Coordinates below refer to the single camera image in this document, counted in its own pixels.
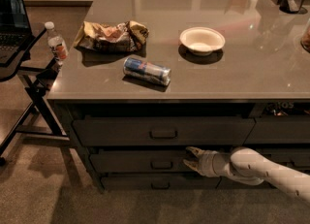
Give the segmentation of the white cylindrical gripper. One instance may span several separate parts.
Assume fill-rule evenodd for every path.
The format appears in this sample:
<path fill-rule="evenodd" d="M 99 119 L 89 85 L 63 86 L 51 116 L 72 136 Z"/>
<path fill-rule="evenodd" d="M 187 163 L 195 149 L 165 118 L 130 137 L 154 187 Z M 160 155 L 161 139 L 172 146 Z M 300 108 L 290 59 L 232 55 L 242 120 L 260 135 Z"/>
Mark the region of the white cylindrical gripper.
<path fill-rule="evenodd" d="M 194 146 L 187 146 L 186 150 L 191 152 L 198 161 L 183 160 L 183 163 L 191 170 L 199 173 L 201 176 L 207 177 L 219 177 L 216 173 L 215 167 L 219 164 L 218 160 L 221 158 L 221 154 L 217 151 L 205 150 Z"/>

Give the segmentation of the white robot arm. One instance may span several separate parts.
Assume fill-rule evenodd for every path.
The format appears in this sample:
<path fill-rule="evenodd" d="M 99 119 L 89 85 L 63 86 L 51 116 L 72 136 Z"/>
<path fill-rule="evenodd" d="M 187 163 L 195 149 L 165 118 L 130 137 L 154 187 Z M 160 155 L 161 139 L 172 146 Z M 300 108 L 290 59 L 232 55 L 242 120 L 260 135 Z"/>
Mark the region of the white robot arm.
<path fill-rule="evenodd" d="M 183 163 L 201 176 L 224 176 L 246 185 L 270 183 L 292 198 L 310 204 L 310 175 L 277 164 L 247 147 L 234 148 L 230 153 L 203 150 L 188 146 L 195 159 Z"/>

